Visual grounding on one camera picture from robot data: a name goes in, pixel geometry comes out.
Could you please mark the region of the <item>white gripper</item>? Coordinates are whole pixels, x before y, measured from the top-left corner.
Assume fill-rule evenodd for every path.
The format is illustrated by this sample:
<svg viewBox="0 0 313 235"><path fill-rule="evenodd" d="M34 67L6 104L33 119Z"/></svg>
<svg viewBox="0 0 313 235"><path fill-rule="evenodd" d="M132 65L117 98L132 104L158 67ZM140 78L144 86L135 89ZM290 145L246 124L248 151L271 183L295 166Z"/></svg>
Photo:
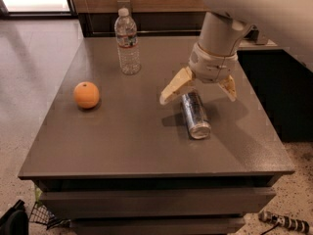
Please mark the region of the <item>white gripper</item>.
<svg viewBox="0 0 313 235"><path fill-rule="evenodd" d="M196 89L195 78L203 83L216 83L235 102L236 84L230 75L238 64L236 54L223 57L208 54L196 43L189 58L189 66L180 69L169 84L161 91L159 102L166 105L178 97Z"/></svg>

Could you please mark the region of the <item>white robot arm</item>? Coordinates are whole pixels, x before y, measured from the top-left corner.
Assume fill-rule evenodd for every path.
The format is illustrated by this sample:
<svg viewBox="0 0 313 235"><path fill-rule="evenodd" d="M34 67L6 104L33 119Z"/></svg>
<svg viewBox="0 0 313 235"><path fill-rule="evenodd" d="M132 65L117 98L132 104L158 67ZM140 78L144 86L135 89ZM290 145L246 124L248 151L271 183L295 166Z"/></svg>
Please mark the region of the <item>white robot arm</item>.
<svg viewBox="0 0 313 235"><path fill-rule="evenodd" d="M202 0L208 7L189 63L162 90L165 105L195 88L217 83L237 98L232 71L244 36L256 27L308 69L313 69L313 0Z"/></svg>

